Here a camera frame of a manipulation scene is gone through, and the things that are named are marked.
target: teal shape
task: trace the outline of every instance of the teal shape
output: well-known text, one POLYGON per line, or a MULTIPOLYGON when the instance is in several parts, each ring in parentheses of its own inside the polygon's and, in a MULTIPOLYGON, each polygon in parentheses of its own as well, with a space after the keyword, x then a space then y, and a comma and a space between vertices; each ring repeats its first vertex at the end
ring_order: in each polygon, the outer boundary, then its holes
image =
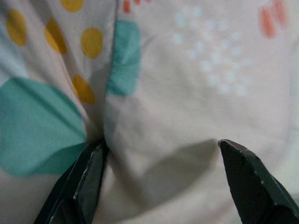
POLYGON ((136 23, 116 21, 112 65, 107 93, 132 95, 141 66, 140 31, 136 23))
POLYGON ((25 62, 20 48, 10 40, 0 22, 0 86, 15 76, 27 77, 25 62))
POLYGON ((85 141, 80 113, 61 91, 19 77, 0 87, 0 167, 9 174, 62 174, 85 141))

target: cloth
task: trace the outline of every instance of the cloth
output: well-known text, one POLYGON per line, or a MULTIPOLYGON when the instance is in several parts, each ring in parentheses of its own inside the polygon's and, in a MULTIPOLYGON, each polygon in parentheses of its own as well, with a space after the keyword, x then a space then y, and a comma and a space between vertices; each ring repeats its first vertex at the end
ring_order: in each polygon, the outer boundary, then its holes
POLYGON ((103 137, 111 154, 94 223, 232 223, 217 140, 280 176, 297 166, 285 169, 298 145, 288 6, 2 1, 0 223, 32 223, 59 175, 103 137))

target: black metal jaw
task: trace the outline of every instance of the black metal jaw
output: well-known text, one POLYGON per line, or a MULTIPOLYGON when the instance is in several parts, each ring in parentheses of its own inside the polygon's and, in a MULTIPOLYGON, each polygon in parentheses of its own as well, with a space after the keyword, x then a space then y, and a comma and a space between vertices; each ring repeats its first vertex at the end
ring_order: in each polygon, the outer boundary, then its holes
POLYGON ((219 147, 243 224, 299 224, 298 206, 253 152, 230 140, 219 147))
POLYGON ((104 141, 85 148, 58 179, 34 224, 92 223, 107 153, 104 141))

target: mustard yellow dot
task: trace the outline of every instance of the mustard yellow dot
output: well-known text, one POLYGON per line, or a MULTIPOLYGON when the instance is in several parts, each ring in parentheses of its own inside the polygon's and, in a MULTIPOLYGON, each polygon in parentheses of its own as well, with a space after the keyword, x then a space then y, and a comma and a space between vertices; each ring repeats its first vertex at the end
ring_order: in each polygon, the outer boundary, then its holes
POLYGON ((22 13, 10 9, 7 14, 6 29, 10 39, 19 46, 24 46, 27 40, 27 26, 22 13))
POLYGON ((73 80, 75 93, 82 102, 89 104, 95 103, 95 96, 90 85, 80 76, 76 75, 73 80))
POLYGON ((61 34, 59 25, 51 18, 45 28, 45 37, 48 44, 58 53, 64 54, 67 48, 64 42, 64 37, 61 34))
POLYGON ((82 8, 83 0, 61 0, 61 4, 65 10, 74 13, 82 8))
POLYGON ((96 28, 86 29, 81 36, 81 49, 90 58, 96 58, 102 51, 103 35, 96 28))

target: orange mark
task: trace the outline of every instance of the orange mark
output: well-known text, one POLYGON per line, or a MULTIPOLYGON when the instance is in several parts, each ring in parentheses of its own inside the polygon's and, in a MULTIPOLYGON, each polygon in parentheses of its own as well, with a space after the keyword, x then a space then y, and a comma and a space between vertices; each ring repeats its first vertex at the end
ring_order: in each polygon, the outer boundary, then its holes
POLYGON ((260 10, 260 23, 266 37, 273 38, 276 34, 275 27, 270 14, 270 10, 267 7, 262 7, 262 9, 260 10))
POLYGON ((273 0, 274 15, 282 27, 286 26, 286 10, 283 0, 273 0))
POLYGON ((123 1, 123 11, 125 13, 130 13, 131 12, 131 3, 129 0, 124 0, 123 1))

